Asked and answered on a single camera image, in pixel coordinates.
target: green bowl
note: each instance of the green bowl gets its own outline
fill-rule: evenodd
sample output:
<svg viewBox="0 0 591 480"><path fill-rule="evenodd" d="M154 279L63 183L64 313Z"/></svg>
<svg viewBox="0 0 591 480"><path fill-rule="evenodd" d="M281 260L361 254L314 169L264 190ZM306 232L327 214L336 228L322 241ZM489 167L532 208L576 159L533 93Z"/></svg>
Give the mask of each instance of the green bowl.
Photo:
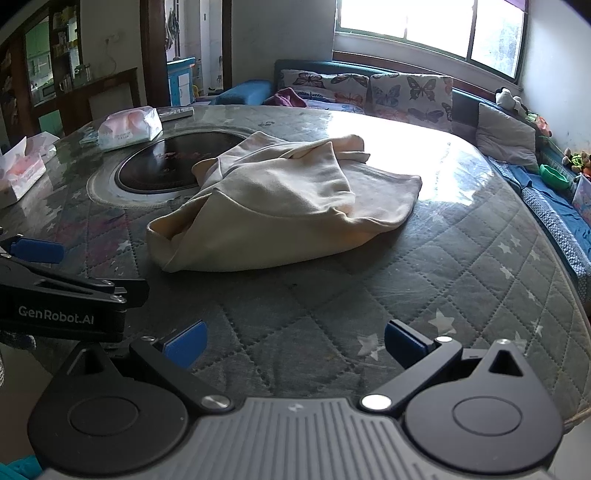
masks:
<svg viewBox="0 0 591 480"><path fill-rule="evenodd" d="M566 190L570 186L569 179L547 165L540 165L540 177L548 187L554 190Z"/></svg>

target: window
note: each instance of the window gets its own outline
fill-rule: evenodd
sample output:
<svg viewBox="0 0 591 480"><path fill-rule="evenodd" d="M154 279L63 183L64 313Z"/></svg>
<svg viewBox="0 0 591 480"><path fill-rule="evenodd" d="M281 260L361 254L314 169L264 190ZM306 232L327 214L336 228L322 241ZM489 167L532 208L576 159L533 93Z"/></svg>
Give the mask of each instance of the window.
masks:
<svg viewBox="0 0 591 480"><path fill-rule="evenodd" d="M419 45L515 80L527 0L339 0L337 29Z"/></svg>

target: window sill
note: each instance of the window sill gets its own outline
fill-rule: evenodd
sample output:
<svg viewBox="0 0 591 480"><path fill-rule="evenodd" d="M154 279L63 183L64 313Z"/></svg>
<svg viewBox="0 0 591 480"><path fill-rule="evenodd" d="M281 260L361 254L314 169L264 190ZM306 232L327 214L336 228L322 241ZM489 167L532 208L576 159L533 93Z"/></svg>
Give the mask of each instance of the window sill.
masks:
<svg viewBox="0 0 591 480"><path fill-rule="evenodd" d="M502 87L508 88L513 95L519 95L523 91L521 86L465 61L395 40L337 31L333 48L337 51L381 57L434 70L491 92Z"/></svg>

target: window frame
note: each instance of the window frame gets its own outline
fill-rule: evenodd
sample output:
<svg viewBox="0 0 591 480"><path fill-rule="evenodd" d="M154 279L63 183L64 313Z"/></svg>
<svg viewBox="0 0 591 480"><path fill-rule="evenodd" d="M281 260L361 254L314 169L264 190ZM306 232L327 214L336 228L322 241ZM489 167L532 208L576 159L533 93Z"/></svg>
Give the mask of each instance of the window frame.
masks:
<svg viewBox="0 0 591 480"><path fill-rule="evenodd" d="M407 36L407 29L406 28L404 29L404 37L403 38L393 37L391 35L383 35L380 33L366 31L366 30L356 30L354 28L343 28L340 26L341 7L342 7L342 0L337 0L336 26L335 26L336 32L365 35L368 37L381 38L383 40L395 41L395 42L403 43L406 45L412 45L415 47L424 48L425 50L430 50L430 51L438 53L440 55L450 57L455 60L460 60L460 61L463 61L463 62L470 64L470 65L474 65L475 67L478 67L488 73L492 73L493 75L497 75L498 77L500 77L508 82L515 83L516 85L519 82L519 77L521 76L521 70L523 68L523 62L524 62L524 57L525 57L524 53L525 53L525 42L527 39L527 27L528 27L528 23L529 23L528 19L529 19L529 11L530 11L530 0L525 0L525 11L523 12L521 42L519 44L519 56L517 58L517 68L515 69L515 77L511 77L510 75L507 75L499 70L495 70L494 68L489 67L488 65L484 65L483 63L472 59L472 51L474 49L474 38L476 36L476 19L478 17L478 0L474 0L474 7L473 7L473 13L472 13L472 26L470 28L470 40L468 43L468 52L467 52L466 57L456 55L456 54L451 53L449 51L441 50L440 48L433 47L431 45L426 45L424 43L418 43L418 42L415 42L412 40L408 40L406 38L406 36Z"/></svg>

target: gray pillow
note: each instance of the gray pillow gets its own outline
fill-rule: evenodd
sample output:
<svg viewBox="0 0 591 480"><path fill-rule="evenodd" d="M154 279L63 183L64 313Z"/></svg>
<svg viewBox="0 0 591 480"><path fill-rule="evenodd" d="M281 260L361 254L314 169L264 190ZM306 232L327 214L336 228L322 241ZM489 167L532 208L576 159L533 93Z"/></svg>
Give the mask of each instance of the gray pillow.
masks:
<svg viewBox="0 0 591 480"><path fill-rule="evenodd" d="M476 146L483 155L538 173L535 130L496 108L479 105Z"/></svg>

